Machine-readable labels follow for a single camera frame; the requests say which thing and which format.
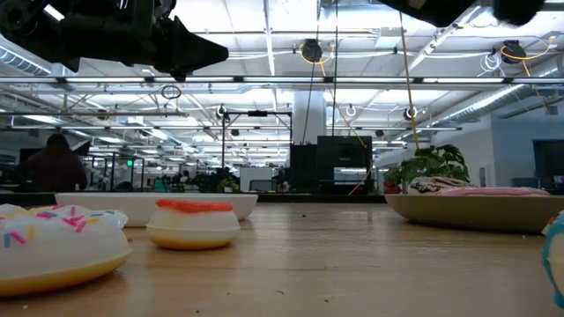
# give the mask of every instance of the white column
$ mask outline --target white column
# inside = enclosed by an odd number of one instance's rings
[[[295,145],[317,144],[317,136],[325,135],[326,107],[327,102],[323,92],[311,92],[311,98],[309,91],[293,93],[293,143]]]

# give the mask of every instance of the blue object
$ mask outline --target blue object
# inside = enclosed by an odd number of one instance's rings
[[[4,247],[8,248],[10,247],[10,243],[11,243],[11,236],[9,233],[5,233],[4,234]]]
[[[554,291],[556,292],[554,295],[554,302],[560,308],[564,309],[564,296],[562,296],[556,282],[554,282],[553,272],[550,267],[550,262],[548,261],[550,258],[550,246],[553,243],[553,239],[556,235],[561,233],[564,233],[564,217],[558,216],[546,233],[545,247],[543,249],[543,264],[545,264],[546,273],[548,274],[548,278],[550,278],[550,282],[553,284]]]

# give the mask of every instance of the white bowl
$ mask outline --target white bowl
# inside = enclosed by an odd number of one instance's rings
[[[128,217],[128,227],[145,227],[158,208],[159,199],[190,199],[203,202],[232,203],[239,220],[248,217],[257,195],[243,194],[173,194],[173,193],[64,193],[55,194],[58,204],[74,204],[91,210],[121,210]]]

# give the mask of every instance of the white frosted donut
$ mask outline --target white frosted donut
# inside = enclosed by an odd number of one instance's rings
[[[82,284],[120,267],[131,252],[125,214],[79,206],[0,206],[0,297]]]
[[[160,200],[157,204],[159,208],[152,214],[147,232],[159,247],[177,250],[223,247],[241,229],[231,203]]]

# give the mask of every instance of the yellow cable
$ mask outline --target yellow cable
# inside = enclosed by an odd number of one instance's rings
[[[323,76],[326,77],[327,75],[325,74],[325,66],[323,66],[323,64],[321,63],[321,72],[323,73]]]
[[[331,94],[331,97],[333,98],[333,100],[335,99],[335,95],[333,94],[333,91],[331,90],[331,88],[329,87],[329,93]],[[363,148],[367,148],[367,145],[364,143],[364,141],[362,141],[362,137],[359,136],[358,133],[356,133],[356,130],[353,129],[351,127],[351,123],[349,123],[349,121],[346,120],[345,115],[343,114],[343,112],[341,111],[341,108],[337,107],[338,112],[341,114],[341,118],[343,118],[343,121],[345,122],[346,126],[352,130],[352,132],[354,133],[354,135],[359,138],[359,142],[360,145],[362,145]],[[372,174],[372,167],[373,167],[374,161],[372,159],[370,159],[370,168],[368,169],[368,173],[366,174],[366,176],[364,177],[364,180],[362,180],[360,183],[358,183],[356,185],[356,187],[354,187],[351,192],[349,193],[349,195],[352,195],[359,187],[360,185],[362,185],[368,178],[368,176],[370,174]]]
[[[529,71],[529,67],[527,66],[527,63],[525,61],[523,61],[523,67],[525,68],[525,72],[527,73],[527,76],[530,77],[531,76],[531,72]],[[543,102],[543,106],[545,107],[546,112],[548,112],[548,106],[545,103],[545,99],[540,95],[540,93],[538,92],[537,89],[533,90],[537,93],[537,96],[541,99],[541,101]]]
[[[413,142],[415,143],[415,149],[419,149],[419,138],[417,137],[417,123],[415,122],[415,109],[413,108],[413,100],[412,100],[412,87],[410,85],[409,79],[409,67],[407,65],[407,47],[405,45],[405,35],[404,35],[404,15],[402,12],[399,12],[399,23],[402,27],[401,34],[402,34],[402,45],[404,47],[404,66],[405,66],[405,77],[407,79],[407,95],[409,97],[409,114],[412,117],[412,133],[413,133]]]
[[[530,61],[530,60],[533,60],[533,59],[535,59],[535,58],[539,58],[540,56],[545,55],[546,53],[548,53],[548,51],[550,50],[550,44],[552,44],[552,43],[553,43],[553,40],[550,39],[550,40],[548,41],[548,46],[546,47],[546,50],[545,50],[544,52],[540,53],[539,55],[534,55],[534,56],[531,56],[531,57],[517,57],[517,56],[509,55],[509,54],[507,54],[507,53],[505,53],[505,52],[503,51],[505,48],[507,48],[506,46],[501,47],[500,52],[501,52],[502,55],[505,55],[505,56],[507,56],[507,57],[509,57],[509,58],[513,58],[513,59],[515,59],[515,60],[517,60],[517,61]]]

